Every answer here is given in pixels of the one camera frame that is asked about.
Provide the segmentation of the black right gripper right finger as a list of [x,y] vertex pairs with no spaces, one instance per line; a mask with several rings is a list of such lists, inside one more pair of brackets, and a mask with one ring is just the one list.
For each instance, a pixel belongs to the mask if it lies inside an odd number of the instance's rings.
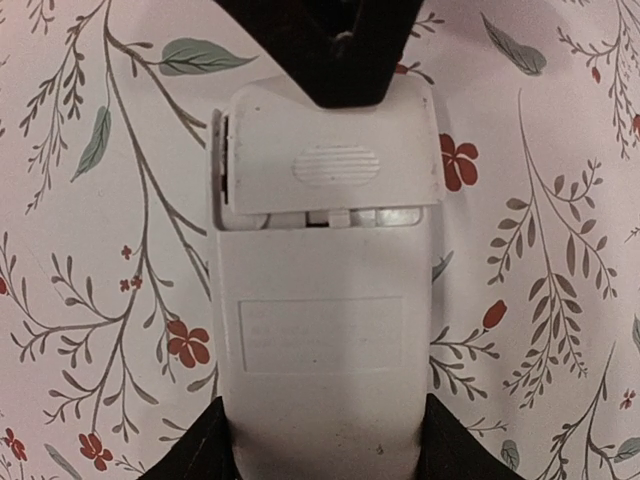
[[419,478],[425,480],[519,480],[489,453],[434,395],[426,396]]

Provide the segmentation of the white battery cover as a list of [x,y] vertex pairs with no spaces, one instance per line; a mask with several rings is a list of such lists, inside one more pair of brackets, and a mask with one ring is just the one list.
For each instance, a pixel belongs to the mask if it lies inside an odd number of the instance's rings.
[[377,106],[328,110],[284,76],[227,110],[228,202],[240,215],[406,208],[445,195],[432,91],[397,75]]

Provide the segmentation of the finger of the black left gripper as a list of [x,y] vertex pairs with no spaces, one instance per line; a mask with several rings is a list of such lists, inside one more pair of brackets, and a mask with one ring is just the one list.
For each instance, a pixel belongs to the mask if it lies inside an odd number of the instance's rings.
[[229,0],[218,5],[324,109],[382,102],[423,3]]

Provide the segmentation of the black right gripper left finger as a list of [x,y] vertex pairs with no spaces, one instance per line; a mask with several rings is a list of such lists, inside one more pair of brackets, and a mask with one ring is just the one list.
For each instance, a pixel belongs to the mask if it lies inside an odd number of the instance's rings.
[[223,399],[216,397],[142,480],[232,480],[235,462]]

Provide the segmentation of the white remote control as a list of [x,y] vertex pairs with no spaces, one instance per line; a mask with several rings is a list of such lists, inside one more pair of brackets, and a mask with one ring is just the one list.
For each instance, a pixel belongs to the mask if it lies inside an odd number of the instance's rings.
[[411,479],[431,306],[425,206],[240,215],[211,132],[221,396],[242,479]]

